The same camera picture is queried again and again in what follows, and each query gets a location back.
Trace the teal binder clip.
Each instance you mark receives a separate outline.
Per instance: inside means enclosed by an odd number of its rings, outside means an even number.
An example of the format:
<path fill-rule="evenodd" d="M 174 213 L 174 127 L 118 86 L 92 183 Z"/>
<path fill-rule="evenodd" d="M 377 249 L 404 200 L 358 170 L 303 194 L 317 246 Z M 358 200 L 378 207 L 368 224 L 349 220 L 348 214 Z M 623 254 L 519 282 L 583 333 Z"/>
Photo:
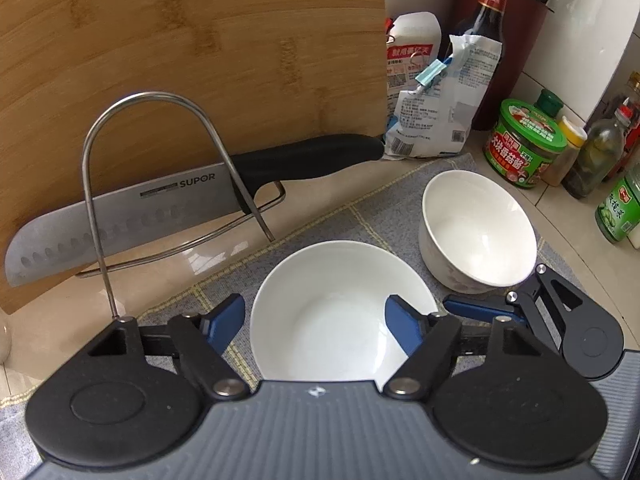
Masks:
<path fill-rule="evenodd" d="M 451 64 L 452 57 L 446 58 L 445 61 L 434 60 L 427 68 L 416 76 L 416 82 L 421 88 L 426 89 L 433 81 L 439 77 Z"/>

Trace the blue grey table mat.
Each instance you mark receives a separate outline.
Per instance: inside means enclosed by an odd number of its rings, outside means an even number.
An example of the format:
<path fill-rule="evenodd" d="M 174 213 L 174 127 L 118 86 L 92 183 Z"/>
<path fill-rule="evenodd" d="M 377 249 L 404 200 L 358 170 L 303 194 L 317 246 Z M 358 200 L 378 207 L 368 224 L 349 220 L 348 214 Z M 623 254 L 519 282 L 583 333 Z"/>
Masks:
<path fill-rule="evenodd" d="M 449 313 L 457 294 L 418 247 L 422 193 L 472 159 L 429 162 L 171 299 L 100 330 L 25 401 L 1 456 L 31 479 L 634 479 L 639 474 L 639 355 L 620 323 L 552 258 L 513 287 L 538 310 L 529 325 Z M 262 377 L 250 314 L 268 274 L 332 240 L 373 245 L 419 274 L 434 312 L 461 322 L 449 378 L 425 401 L 386 396 L 373 380 Z M 167 331 L 231 294 L 245 321 L 224 360 L 250 386 L 207 401 L 177 370 Z"/>

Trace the white blue-print food bag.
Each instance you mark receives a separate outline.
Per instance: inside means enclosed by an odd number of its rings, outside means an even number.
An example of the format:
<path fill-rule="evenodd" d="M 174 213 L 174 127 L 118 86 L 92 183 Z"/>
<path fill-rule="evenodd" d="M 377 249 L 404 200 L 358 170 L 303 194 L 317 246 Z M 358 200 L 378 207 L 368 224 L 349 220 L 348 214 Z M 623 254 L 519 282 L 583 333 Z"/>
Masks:
<path fill-rule="evenodd" d="M 383 136 L 386 159 L 448 157 L 457 155 L 464 147 L 471 128 L 465 128 L 452 117 L 457 62 L 462 55 L 455 58 L 451 51 L 449 56 L 451 64 L 426 89 L 416 82 L 413 89 L 399 93 Z"/>

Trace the small white floral bowl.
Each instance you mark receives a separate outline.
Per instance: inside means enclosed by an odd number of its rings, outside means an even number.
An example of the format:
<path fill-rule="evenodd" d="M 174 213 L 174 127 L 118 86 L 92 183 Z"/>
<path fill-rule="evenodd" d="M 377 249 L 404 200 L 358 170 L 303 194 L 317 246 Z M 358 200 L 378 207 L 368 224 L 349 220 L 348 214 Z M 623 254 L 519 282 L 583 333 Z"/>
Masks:
<path fill-rule="evenodd" d="M 447 170 L 427 183 L 419 247 L 440 284 L 468 295 L 520 284 L 537 260 L 535 231 L 521 205 L 468 170 Z"/>

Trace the green label jar right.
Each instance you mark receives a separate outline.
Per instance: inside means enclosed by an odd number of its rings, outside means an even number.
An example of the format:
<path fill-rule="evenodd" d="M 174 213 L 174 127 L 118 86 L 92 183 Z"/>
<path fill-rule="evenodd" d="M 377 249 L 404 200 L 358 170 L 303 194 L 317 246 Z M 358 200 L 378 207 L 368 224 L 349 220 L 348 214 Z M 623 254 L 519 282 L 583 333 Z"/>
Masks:
<path fill-rule="evenodd" d="M 639 224 L 639 164 L 634 164 L 594 212 L 597 226 L 611 242 L 618 243 Z"/>

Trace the green lid sauce jar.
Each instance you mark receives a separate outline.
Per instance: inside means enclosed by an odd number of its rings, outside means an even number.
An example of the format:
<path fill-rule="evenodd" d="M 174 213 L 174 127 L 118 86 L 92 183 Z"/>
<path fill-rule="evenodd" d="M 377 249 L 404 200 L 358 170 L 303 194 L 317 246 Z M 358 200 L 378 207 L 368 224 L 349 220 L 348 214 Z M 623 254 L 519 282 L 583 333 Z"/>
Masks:
<path fill-rule="evenodd" d="M 532 104 L 506 99 L 484 155 L 503 179 L 519 188 L 534 188 L 566 148 L 566 137 L 554 119 Z"/>

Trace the white red-label salt bag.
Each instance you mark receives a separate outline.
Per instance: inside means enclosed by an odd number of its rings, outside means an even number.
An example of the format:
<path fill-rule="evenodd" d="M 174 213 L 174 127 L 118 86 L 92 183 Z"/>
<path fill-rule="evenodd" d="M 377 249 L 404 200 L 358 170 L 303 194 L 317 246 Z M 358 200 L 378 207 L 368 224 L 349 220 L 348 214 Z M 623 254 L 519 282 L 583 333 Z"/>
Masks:
<path fill-rule="evenodd" d="M 387 122 L 390 125 L 402 90 L 416 86 L 414 78 L 437 58 L 442 30 L 431 12 L 386 18 Z"/>

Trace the plain white bowl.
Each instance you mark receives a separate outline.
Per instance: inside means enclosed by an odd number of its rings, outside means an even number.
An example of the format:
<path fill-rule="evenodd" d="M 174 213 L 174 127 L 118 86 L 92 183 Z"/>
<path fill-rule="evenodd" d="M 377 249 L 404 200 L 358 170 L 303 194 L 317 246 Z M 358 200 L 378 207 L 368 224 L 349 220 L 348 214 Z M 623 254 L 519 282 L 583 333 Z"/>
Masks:
<path fill-rule="evenodd" d="M 385 323 L 392 295 L 422 314 L 437 309 L 419 274 L 382 248 L 332 240 L 294 252 L 262 282 L 250 314 L 260 374 L 384 385 L 407 357 Z"/>

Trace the bamboo cutting board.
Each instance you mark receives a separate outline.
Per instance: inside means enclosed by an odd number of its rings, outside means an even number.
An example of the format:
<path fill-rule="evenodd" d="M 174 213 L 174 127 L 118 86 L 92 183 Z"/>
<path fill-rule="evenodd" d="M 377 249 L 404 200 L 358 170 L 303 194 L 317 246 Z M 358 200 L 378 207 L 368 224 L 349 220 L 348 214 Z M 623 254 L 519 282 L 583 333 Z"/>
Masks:
<path fill-rule="evenodd" d="M 1 0 L 1 238 L 82 195 L 85 136 L 141 91 L 186 96 L 231 153 L 386 116 L 384 0 Z"/>

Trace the clear oil bottle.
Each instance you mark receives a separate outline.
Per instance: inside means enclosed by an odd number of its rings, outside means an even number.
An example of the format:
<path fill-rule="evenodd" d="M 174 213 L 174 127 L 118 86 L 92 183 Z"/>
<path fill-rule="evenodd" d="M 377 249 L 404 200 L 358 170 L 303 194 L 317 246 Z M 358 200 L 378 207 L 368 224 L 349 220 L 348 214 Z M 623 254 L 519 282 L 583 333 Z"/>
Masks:
<path fill-rule="evenodd" d="M 571 196 L 587 197 L 622 158 L 626 131 L 635 111 L 632 104 L 625 102 L 611 118 L 599 119 L 592 125 L 586 143 L 562 181 Z"/>

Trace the dark soy sauce bottle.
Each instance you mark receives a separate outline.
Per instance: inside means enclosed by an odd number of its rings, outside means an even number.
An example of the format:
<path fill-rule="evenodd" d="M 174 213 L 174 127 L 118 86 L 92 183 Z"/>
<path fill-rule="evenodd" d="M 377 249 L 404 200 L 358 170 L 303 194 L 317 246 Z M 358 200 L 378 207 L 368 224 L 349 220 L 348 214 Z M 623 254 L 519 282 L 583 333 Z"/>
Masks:
<path fill-rule="evenodd" d="M 477 0 L 475 12 L 457 24 L 448 54 L 462 55 L 452 117 L 471 128 L 480 103 L 495 75 L 503 51 L 502 19 L 508 0 Z"/>

